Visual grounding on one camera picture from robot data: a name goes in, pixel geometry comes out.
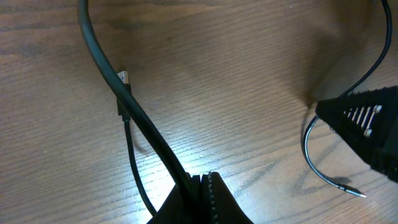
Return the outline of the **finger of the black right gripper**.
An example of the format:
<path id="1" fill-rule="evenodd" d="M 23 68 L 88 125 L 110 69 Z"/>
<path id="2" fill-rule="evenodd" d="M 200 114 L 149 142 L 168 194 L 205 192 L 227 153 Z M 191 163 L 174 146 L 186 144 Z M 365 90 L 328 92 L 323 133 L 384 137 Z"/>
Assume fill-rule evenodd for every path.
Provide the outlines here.
<path id="1" fill-rule="evenodd" d="M 397 182 L 397 87 L 321 100 L 326 122 L 371 169 Z"/>

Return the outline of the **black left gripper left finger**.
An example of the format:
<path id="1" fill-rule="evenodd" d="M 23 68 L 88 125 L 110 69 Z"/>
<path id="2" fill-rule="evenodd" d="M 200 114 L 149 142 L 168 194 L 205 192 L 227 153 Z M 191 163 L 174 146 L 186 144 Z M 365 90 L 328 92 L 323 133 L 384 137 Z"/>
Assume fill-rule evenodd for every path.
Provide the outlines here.
<path id="1" fill-rule="evenodd" d="M 200 211 L 185 201 L 175 185 L 160 210 L 147 224 L 197 224 L 201 223 Z"/>

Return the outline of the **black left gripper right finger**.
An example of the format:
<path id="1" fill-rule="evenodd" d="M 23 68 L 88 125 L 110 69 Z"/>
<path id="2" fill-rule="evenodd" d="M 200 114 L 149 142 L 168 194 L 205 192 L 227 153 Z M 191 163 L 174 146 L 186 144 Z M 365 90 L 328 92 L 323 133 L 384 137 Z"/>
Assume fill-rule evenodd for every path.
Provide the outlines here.
<path id="1" fill-rule="evenodd" d="M 209 172 L 202 176 L 201 198 L 211 224 L 253 224 L 218 172 Z"/>

